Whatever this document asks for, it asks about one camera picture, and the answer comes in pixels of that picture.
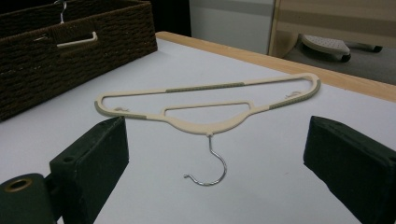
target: wooden table edge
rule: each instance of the wooden table edge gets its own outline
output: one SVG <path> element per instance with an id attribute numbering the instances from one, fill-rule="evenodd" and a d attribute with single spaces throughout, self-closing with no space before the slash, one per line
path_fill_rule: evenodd
<path id="1" fill-rule="evenodd" d="M 216 53 L 243 62 L 257 64 L 259 66 L 268 67 L 288 74 L 304 72 L 314 73 L 325 84 L 396 103 L 395 85 L 373 81 L 362 77 L 353 77 L 351 75 L 317 68 L 302 63 L 286 61 L 244 49 L 236 49 L 189 36 L 176 35 L 169 32 L 158 32 L 156 33 L 156 36 L 162 40 L 174 42 L 194 49 Z"/>

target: white wall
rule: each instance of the white wall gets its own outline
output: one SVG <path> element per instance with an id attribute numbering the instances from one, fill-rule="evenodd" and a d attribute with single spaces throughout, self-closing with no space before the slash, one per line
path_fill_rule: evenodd
<path id="1" fill-rule="evenodd" d="M 190 0 L 192 37 L 268 53 L 274 0 Z"/>

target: dark brown woven basket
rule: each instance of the dark brown woven basket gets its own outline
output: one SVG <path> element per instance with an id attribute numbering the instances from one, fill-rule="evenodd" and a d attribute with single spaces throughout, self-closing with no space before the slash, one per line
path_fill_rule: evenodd
<path id="1" fill-rule="evenodd" d="M 0 15 L 0 121 L 157 50 L 150 2 L 68 1 Z M 96 32 L 97 41 L 58 44 Z"/>

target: metal hook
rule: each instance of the metal hook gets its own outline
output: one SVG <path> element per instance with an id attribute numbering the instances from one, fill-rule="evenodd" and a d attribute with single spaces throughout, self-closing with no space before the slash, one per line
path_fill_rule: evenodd
<path id="1" fill-rule="evenodd" d="M 66 8 L 67 8 L 67 4 L 66 4 L 66 1 L 65 1 L 65 0 L 57 0 L 57 1 L 54 2 L 54 4 L 59 4 L 59 3 L 64 4 L 64 9 L 63 9 L 62 12 L 61 12 L 61 23 L 64 23 L 64 11 L 65 11 Z"/>
<path id="2" fill-rule="evenodd" d="M 213 135 L 208 135 L 207 136 L 209 138 L 210 153 L 212 153 L 215 157 L 217 157 L 223 163 L 223 166 L 224 166 L 223 175 L 218 180 L 210 182 L 210 183 L 204 183 L 204 182 L 198 181 L 197 179 L 195 179 L 195 177 L 193 175 L 184 175 L 184 178 L 190 178 L 195 184 L 201 185 L 201 186 L 205 186 L 205 187 L 213 186 L 213 185 L 218 184 L 224 178 L 224 176 L 227 174 L 227 165 L 225 164 L 225 160 L 219 154 L 214 152 L 213 149 L 212 149 L 212 136 Z"/>

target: clothes hanger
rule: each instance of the clothes hanger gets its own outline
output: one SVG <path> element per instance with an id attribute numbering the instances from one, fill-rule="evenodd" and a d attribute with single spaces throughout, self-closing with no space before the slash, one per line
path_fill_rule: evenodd
<path id="1" fill-rule="evenodd" d="M 121 96 L 136 96 L 136 95 L 150 95 L 150 94 L 164 94 L 164 93 L 174 93 L 174 92 L 184 92 L 184 91 L 206 91 L 206 90 L 215 90 L 215 89 L 226 89 L 226 88 L 236 88 L 236 87 L 246 87 L 253 85 L 262 85 L 267 83 L 275 83 L 275 82 L 286 82 L 297 79 L 306 79 L 311 81 L 311 87 L 307 91 L 295 91 L 291 95 L 289 95 L 286 99 L 273 102 L 268 105 L 260 105 L 255 106 L 253 102 L 250 101 L 231 101 L 231 102 L 219 102 L 219 103 L 208 103 L 208 104 L 198 104 L 198 105 L 173 105 L 165 107 L 161 114 L 150 114 L 150 113 L 135 113 L 130 111 L 128 108 L 107 108 L 103 101 L 106 98 L 112 97 L 121 97 Z M 217 153 L 212 150 L 211 138 L 215 133 L 226 132 L 240 123 L 242 123 L 247 117 L 253 114 L 261 113 L 264 111 L 277 109 L 282 106 L 295 104 L 304 100 L 311 98 L 315 95 L 320 89 L 320 79 L 311 73 L 301 73 L 297 75 L 287 75 L 283 77 L 268 77 L 262 79 L 254 79 L 254 80 L 245 80 L 241 82 L 233 82 L 233 83 L 220 83 L 215 85 L 205 85 L 205 86 L 191 86 L 191 87 L 179 87 L 173 89 L 158 89 L 158 90 L 147 90 L 147 91 L 117 91 L 117 92 L 106 92 L 99 95 L 94 104 L 96 110 L 101 114 L 116 117 L 116 116 L 124 116 L 129 119 L 144 119 L 144 120 L 154 120 L 154 121 L 162 121 L 167 122 L 174 126 L 175 128 L 186 132 L 186 133 L 195 133 L 195 134 L 205 134 L 209 138 L 209 149 L 210 152 L 215 155 L 224 166 L 224 172 L 220 179 L 214 182 L 200 182 L 196 180 L 192 175 L 184 175 L 185 178 L 189 177 L 194 183 L 201 186 L 213 186 L 218 184 L 227 173 L 227 166 L 224 159 Z M 189 122 L 186 120 L 181 120 L 174 117 L 166 116 L 166 111 L 176 110 L 176 109 L 185 109 L 185 108 L 196 108 L 196 107 L 208 107 L 215 105 L 248 105 L 249 110 L 244 111 L 230 119 L 226 119 L 221 122 L 213 122 L 208 124 L 198 124 Z"/>

